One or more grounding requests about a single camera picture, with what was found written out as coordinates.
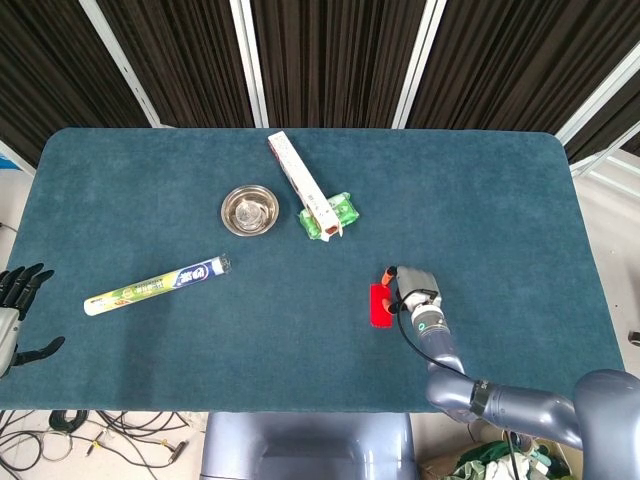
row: green tablecloth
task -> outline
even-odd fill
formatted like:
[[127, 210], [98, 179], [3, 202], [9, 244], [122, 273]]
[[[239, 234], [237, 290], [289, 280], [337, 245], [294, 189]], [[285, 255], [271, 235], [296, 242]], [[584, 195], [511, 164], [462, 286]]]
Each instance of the green tablecloth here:
[[[435, 273], [468, 372], [569, 396], [620, 354], [566, 157], [547, 134], [287, 130], [323, 192], [352, 194], [343, 238], [311, 241], [267, 146], [275, 130], [67, 129], [47, 144], [11, 266], [56, 271], [21, 349], [66, 343], [0, 381], [5, 408], [429, 411], [424, 362], [369, 325], [384, 268]], [[223, 226], [261, 184], [267, 234]], [[233, 271], [107, 314], [93, 295], [226, 252]]]

